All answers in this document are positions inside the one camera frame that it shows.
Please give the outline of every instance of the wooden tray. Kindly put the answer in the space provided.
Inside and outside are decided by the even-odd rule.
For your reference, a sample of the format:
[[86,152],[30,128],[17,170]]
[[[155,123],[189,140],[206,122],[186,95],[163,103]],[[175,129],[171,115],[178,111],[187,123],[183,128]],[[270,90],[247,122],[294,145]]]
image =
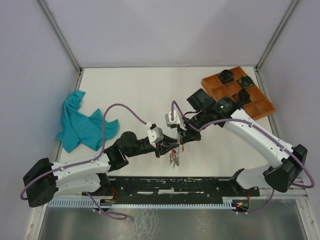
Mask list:
[[[226,84],[222,84],[217,74],[202,79],[201,85],[216,101],[222,97],[229,97],[235,101],[234,97],[242,89],[237,80],[246,76],[246,72],[240,66],[229,70],[233,73],[233,81]],[[246,91],[250,94],[250,102],[243,105],[243,108],[252,119],[258,120],[275,112],[275,106],[255,84]]]

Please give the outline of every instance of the white wall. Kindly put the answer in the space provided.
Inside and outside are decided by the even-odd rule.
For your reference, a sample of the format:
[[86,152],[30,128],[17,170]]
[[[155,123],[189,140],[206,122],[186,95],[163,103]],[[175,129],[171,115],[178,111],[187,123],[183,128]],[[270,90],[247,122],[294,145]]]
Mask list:
[[24,238],[22,178],[52,159],[76,74],[35,0],[0,1],[0,239]]
[[47,0],[82,67],[255,65],[291,0]]
[[284,139],[308,149],[306,166],[315,188],[307,193],[320,224],[319,11],[319,0],[301,1],[262,73]]

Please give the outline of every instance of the metal frame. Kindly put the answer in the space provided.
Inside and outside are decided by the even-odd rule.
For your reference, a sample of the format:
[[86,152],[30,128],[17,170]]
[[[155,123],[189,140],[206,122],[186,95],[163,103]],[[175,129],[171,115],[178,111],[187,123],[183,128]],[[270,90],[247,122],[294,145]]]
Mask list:
[[[84,69],[79,65],[76,57],[74,56],[66,38],[64,37],[62,31],[60,30],[60,28],[59,28],[59,26],[53,16],[53,13],[51,12],[51,10],[49,8],[47,1],[46,0],[35,0],[35,1],[38,3],[41,11],[45,15],[48,23],[50,24],[53,32],[55,33],[57,39],[59,40],[62,48],[64,49],[64,51],[67,54],[70,61],[72,62],[73,67],[78,72],[74,89],[75,90],[79,89],[80,84],[81,84],[81,80],[82,80],[82,76],[84,73]],[[292,15],[294,13],[294,11],[297,9],[297,6],[299,5],[300,1],[301,0],[292,0],[291,1],[283,18],[281,19],[275,32],[273,33],[265,50],[263,51],[259,61],[255,65],[254,70],[255,70],[256,79],[258,81],[258,85],[259,85],[261,91],[267,97],[268,97],[268,91],[267,91],[265,81],[262,77],[261,68],[265,64],[273,47],[277,43],[277,40],[279,39],[281,33],[284,31],[286,25],[288,24],[290,18],[292,17]],[[192,66],[191,65],[184,65],[184,66],[176,66],[176,67],[192,67]],[[272,133],[275,136],[282,139],[282,134],[279,130],[279,127],[277,124],[277,119],[276,119],[275,115],[272,114],[272,115],[268,116],[268,119],[269,119],[269,122],[271,125]],[[62,145],[59,142],[57,144],[56,151],[55,151],[55,156],[54,156],[55,161],[59,161],[59,158],[61,156],[61,152],[62,152]],[[295,182],[302,183],[302,180],[297,179]],[[260,190],[260,197],[258,197],[258,199],[269,198],[270,192],[271,192],[270,188],[262,188]],[[274,194],[274,198],[275,199],[296,199],[299,213],[300,213],[300,216],[301,216],[301,219],[303,222],[303,226],[304,226],[304,229],[305,229],[305,232],[306,232],[308,239],[313,239],[313,240],[319,239],[320,240],[319,226],[316,222],[316,218],[315,218],[314,213],[312,211],[312,208],[311,208],[311,205],[310,205],[310,202],[309,202],[309,199],[308,199],[308,196],[307,196],[305,189],[292,188],[287,193],[276,192]],[[46,207],[47,207],[47,204],[33,209],[29,224],[27,226],[27,231],[26,231],[25,238],[24,238],[25,240],[38,239],[40,229],[41,229],[41,226],[43,223]]]
[[257,62],[255,68],[260,70],[262,66],[265,64],[268,56],[270,55],[272,49],[274,48],[277,40],[279,39],[281,33],[284,31],[287,23],[289,22],[290,18],[292,17],[293,13],[297,9],[298,4],[301,0],[292,0],[289,7],[287,8],[284,16],[282,17],[278,27],[276,28],[273,36],[271,37],[268,45],[266,46],[265,50],[263,51],[259,61]]
[[[255,67],[255,64],[242,64],[242,67]],[[215,65],[192,65],[192,64],[185,64],[185,65],[155,65],[155,66],[84,66],[84,69],[121,69],[121,68],[201,68],[201,67],[235,67],[234,64],[215,64]]]
[[48,23],[50,24],[56,38],[59,40],[66,55],[69,57],[70,61],[72,62],[73,67],[77,70],[78,73],[81,72],[81,67],[80,67],[77,59],[75,58],[74,54],[72,53],[71,48],[69,47],[65,36],[61,32],[61,30],[60,30],[60,28],[54,18],[53,13],[50,11],[47,1],[46,0],[35,0],[35,1],[38,3],[41,11],[43,12],[44,16],[46,17]]

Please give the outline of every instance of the blue towel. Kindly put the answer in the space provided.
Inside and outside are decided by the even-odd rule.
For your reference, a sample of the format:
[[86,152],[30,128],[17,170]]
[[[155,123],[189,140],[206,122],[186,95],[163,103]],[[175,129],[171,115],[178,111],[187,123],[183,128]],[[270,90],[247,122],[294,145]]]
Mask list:
[[[56,136],[56,139],[62,142],[63,148],[68,153],[80,143],[95,151],[102,146],[103,116],[100,109],[97,109],[89,117],[78,112],[85,94],[84,91],[75,90],[64,103],[62,132]],[[118,129],[118,120],[112,122],[104,121],[104,139],[114,138]]]

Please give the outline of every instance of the red wire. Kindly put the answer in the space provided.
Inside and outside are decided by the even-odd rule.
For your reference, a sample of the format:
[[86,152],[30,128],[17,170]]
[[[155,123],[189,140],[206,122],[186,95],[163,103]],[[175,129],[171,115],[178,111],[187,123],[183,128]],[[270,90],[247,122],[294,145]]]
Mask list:
[[117,199],[115,201],[115,203],[117,203],[119,201],[119,199],[120,199],[119,193],[116,191],[115,187],[112,186],[111,189],[113,190],[112,200],[115,199],[115,193],[118,195],[118,197],[117,197]]
[[248,197],[246,198],[246,200],[248,201],[250,199],[250,190],[248,190]]

